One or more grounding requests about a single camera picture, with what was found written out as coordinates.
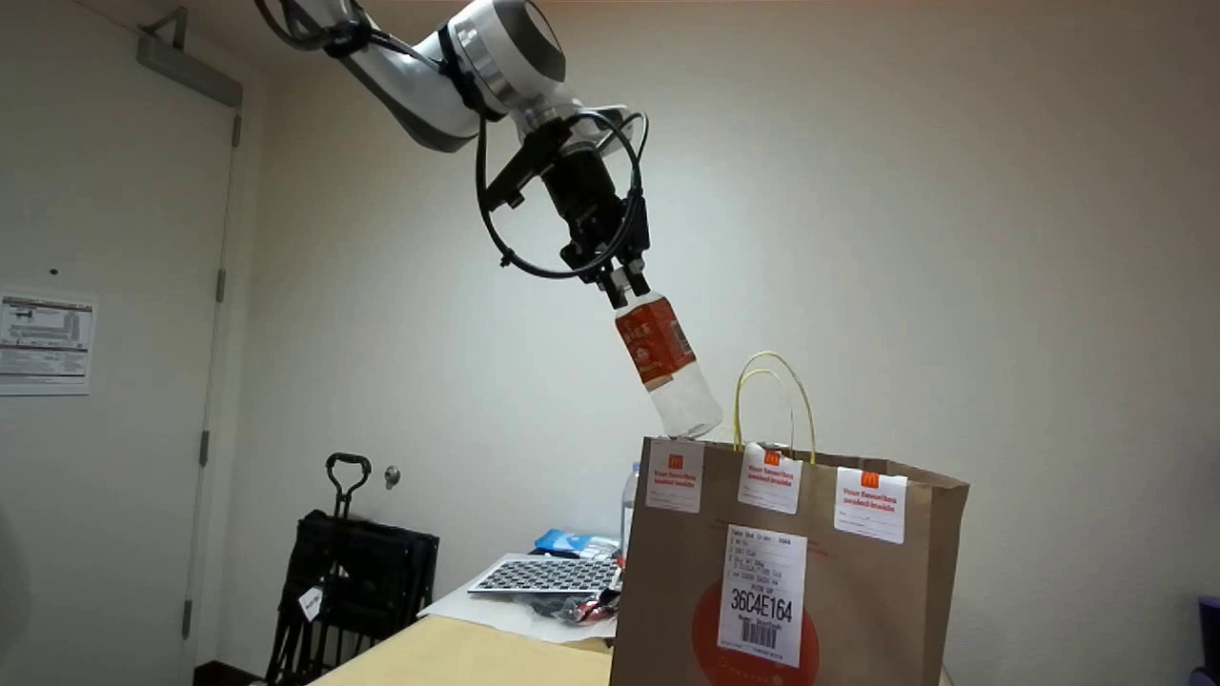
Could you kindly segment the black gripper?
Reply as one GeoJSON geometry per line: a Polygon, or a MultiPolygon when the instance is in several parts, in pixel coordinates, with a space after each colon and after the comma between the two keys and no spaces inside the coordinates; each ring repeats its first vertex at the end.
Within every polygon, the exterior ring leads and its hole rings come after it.
{"type": "Polygon", "coordinates": [[[526,133],[498,176],[480,176],[480,222],[503,266],[535,279],[594,284],[611,308],[624,308],[629,294],[653,294],[645,279],[649,211],[641,167],[649,136],[631,133],[641,124],[645,116],[624,108],[560,116],[526,133]],[[569,227],[560,272],[526,262],[493,222],[498,208],[517,208],[535,181],[544,185],[569,227]]]}

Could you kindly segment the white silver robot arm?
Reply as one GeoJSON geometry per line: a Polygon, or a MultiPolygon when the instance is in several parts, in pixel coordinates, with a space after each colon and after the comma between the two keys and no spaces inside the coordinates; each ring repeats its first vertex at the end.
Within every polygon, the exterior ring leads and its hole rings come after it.
{"type": "Polygon", "coordinates": [[[649,298],[645,124],[624,108],[583,108],[563,46],[535,0],[470,0],[422,41],[391,37],[357,0],[256,0],[292,50],[340,61],[410,142],[436,154],[478,147],[478,211],[503,266],[580,279],[612,308],[649,298]],[[526,262],[497,228],[542,181],[569,227],[563,266],[526,262]]]}

